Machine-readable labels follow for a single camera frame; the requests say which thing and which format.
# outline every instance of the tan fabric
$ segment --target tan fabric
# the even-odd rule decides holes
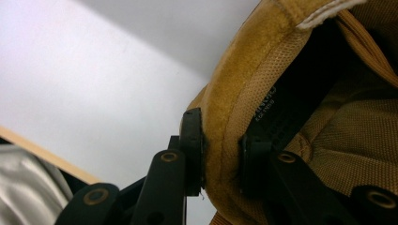
[[[264,0],[235,36],[212,80],[189,107],[201,107],[203,112],[208,140],[206,191],[218,209],[213,224],[223,224],[220,217],[232,224],[267,223],[260,202],[249,201],[239,193],[237,142],[267,91],[305,45],[311,29],[358,3],[361,1]],[[397,187],[396,180],[380,178],[385,172],[398,173],[397,161],[386,163],[384,157],[394,154],[393,146],[398,143],[396,139],[389,141],[390,135],[398,137],[398,112],[393,106],[398,104],[391,96],[395,92],[366,67],[360,67],[360,61],[356,63],[347,70],[347,80],[334,88],[335,95],[325,99],[288,146],[327,185],[345,194],[365,181]],[[373,150],[379,145],[388,149],[383,157]],[[371,170],[363,171],[368,162]]]
[[[340,28],[347,42],[357,55],[376,74],[398,88],[398,77],[392,69],[389,60],[363,25],[348,10],[341,11],[338,18]]]
[[[228,220],[226,220],[224,217],[222,217],[219,213],[216,213],[214,218],[211,220],[210,224],[212,225],[231,225]]]

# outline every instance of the silver fabric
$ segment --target silver fabric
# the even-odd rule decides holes
[[[55,166],[0,145],[0,224],[54,224],[72,193]]]

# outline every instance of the wooden edge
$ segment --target wooden edge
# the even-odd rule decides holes
[[[53,164],[55,167],[58,167],[64,172],[75,176],[76,178],[82,180],[83,182],[86,182],[89,185],[100,182],[100,180],[92,174],[72,165],[61,157],[56,156],[50,151],[38,146],[33,142],[28,141],[24,137],[14,133],[13,131],[5,127],[0,126],[0,136],[4,140],[20,146],[21,148],[27,150],[35,156],[46,160],[47,162]]]

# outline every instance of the white wall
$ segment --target white wall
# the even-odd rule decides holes
[[[2,0],[0,126],[124,188],[182,113],[256,0]],[[188,224],[215,209],[189,198]]]

